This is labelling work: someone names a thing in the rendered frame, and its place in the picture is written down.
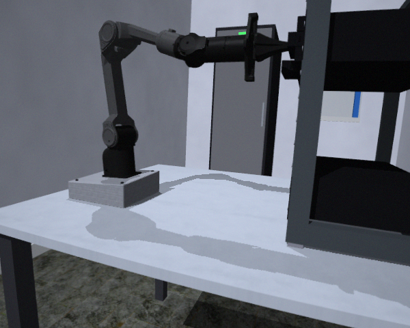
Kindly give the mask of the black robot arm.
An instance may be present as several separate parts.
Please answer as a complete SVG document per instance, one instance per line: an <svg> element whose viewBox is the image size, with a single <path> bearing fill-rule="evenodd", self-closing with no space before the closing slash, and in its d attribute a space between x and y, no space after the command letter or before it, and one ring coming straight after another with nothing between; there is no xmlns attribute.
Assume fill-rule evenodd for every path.
<svg viewBox="0 0 410 328"><path fill-rule="evenodd" d="M102 176L129 178L141 172L135 171L133 146L138 140L138 131L127 113L121 61L142 41L156 45L160 53L184 60L190 68L198 68L204 63L228 62L225 53L227 36L205 37L196 33L184 36L173 29L156 33L112 20L104 22L98 35L109 110L109 117L102 123L102 139L107 146L102 154Z"/></svg>

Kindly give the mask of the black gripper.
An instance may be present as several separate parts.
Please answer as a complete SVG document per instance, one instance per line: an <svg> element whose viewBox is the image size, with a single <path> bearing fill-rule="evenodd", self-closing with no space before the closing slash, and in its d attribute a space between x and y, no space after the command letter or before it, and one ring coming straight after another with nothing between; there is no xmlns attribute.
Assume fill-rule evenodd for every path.
<svg viewBox="0 0 410 328"><path fill-rule="evenodd" d="M246 35L227 36L225 57L228 62L245 62L245 81L254 82L255 61L288 51L287 44L257 32L258 13L249 13ZM245 59L245 61L244 61Z"/></svg>

